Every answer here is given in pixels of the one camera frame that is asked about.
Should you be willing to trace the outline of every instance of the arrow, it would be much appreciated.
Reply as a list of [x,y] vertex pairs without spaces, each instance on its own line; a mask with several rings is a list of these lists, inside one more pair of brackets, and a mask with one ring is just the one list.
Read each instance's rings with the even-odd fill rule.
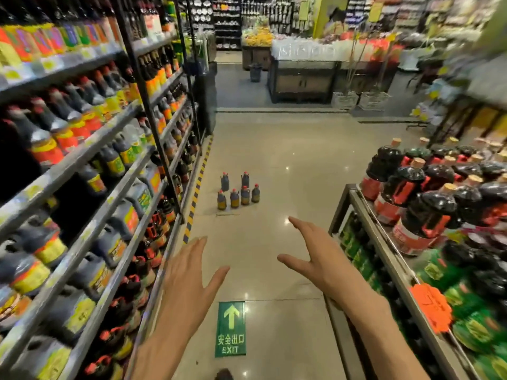
[[224,317],[229,316],[229,329],[234,329],[234,315],[239,317],[239,311],[235,306],[230,306],[229,309],[224,312]]

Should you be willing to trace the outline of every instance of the yellow and black striped tape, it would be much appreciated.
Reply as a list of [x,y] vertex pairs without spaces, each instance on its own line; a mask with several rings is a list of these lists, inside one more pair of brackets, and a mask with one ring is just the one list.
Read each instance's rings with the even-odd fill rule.
[[206,154],[204,155],[204,161],[201,165],[201,170],[199,171],[199,175],[197,176],[197,181],[195,184],[194,195],[192,196],[192,204],[190,204],[190,213],[187,218],[187,228],[185,229],[185,235],[183,236],[183,244],[189,242],[190,239],[190,230],[192,229],[192,224],[194,223],[194,213],[195,208],[197,206],[197,198],[199,197],[199,190],[201,189],[202,177],[204,175],[204,168],[206,168],[206,164],[208,163],[209,152],[212,149],[213,143],[213,135],[209,137],[208,149],[206,150]]

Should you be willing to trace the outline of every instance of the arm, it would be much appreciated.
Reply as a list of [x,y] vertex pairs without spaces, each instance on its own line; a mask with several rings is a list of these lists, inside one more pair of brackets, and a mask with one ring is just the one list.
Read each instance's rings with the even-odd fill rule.
[[429,380],[394,321],[389,303],[370,288],[325,230],[293,217],[310,254],[305,262],[291,255],[278,260],[302,274],[335,300],[358,330],[379,380]]
[[202,286],[206,241],[206,237],[194,239],[169,261],[159,322],[139,347],[132,380],[171,379],[190,338],[212,305],[229,267],[219,268],[208,286]]

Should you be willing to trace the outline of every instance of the gray floor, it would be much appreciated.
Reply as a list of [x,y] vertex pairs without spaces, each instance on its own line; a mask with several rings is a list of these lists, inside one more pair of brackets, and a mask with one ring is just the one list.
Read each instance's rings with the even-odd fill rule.
[[[413,95],[413,87],[405,89],[411,73],[398,72],[392,82],[391,98],[384,111],[364,111],[355,108],[355,117],[408,117],[422,100],[422,94]],[[330,108],[324,104],[273,104],[266,86],[268,72],[262,72],[261,82],[251,82],[250,73],[241,64],[218,64],[215,78],[218,108]]]

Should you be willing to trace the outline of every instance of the white basket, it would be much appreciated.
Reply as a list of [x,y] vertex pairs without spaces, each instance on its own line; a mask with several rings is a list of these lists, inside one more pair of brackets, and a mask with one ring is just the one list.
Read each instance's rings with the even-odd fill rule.
[[358,104],[358,99],[359,96],[354,92],[349,92],[348,95],[344,95],[341,92],[333,92],[331,106],[333,108],[351,110]]
[[361,93],[361,99],[359,100],[359,108],[363,110],[384,110],[385,104],[388,102],[390,95],[385,92],[372,93],[363,92]]

